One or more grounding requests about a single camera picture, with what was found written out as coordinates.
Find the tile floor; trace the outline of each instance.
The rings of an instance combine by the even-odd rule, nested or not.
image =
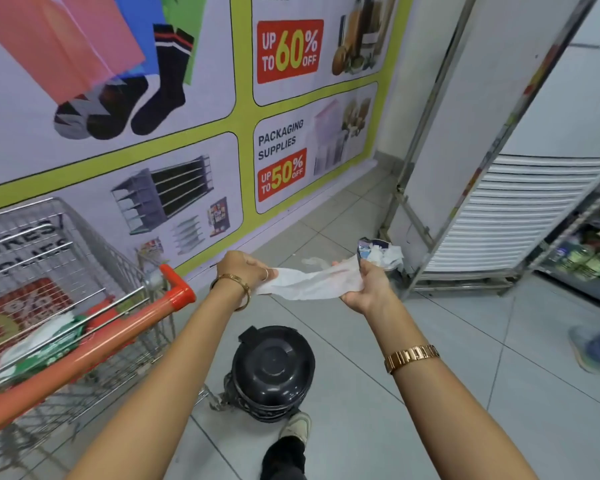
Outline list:
[[[392,178],[375,169],[255,252],[272,266],[305,269],[304,257],[339,260],[357,237],[372,235],[388,201]],[[600,329],[600,309],[535,276],[504,298],[421,296],[405,300],[451,369],[503,426],[543,480],[600,479],[600,376],[581,370],[566,341],[568,327]],[[192,308],[177,316],[182,326]],[[207,383],[220,392],[238,336],[248,326],[282,324],[299,330],[317,368],[303,409],[313,418],[308,478],[435,479],[437,474],[364,318],[339,300],[294,302],[257,297],[234,316]],[[121,401],[54,454],[75,461]],[[280,425],[241,411],[196,407],[171,462],[167,480],[255,480]],[[59,479],[49,460],[35,473]],[[0,479],[19,479],[5,472]]]

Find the advertisement banner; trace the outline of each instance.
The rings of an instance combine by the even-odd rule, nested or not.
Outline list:
[[[0,0],[0,209],[188,273],[371,156],[411,2]]]

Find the black round lid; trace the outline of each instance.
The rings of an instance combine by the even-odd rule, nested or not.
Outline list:
[[[268,408],[304,399],[315,358],[302,335],[284,326],[250,327],[240,341],[233,356],[233,380],[245,398]]]

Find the shopping cart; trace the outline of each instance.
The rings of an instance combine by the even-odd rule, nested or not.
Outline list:
[[[26,455],[49,456],[54,432],[132,387],[195,299],[172,268],[143,273],[60,199],[0,212],[0,471],[35,477]]]

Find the shoe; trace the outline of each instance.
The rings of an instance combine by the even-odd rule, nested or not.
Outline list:
[[[280,431],[280,438],[295,436],[306,446],[311,431],[311,418],[307,413],[296,413],[289,419],[287,425]]]
[[[588,334],[584,327],[581,326],[571,327],[568,336],[578,365],[590,374],[600,373],[600,362],[593,360],[587,355],[587,344],[593,336]]]

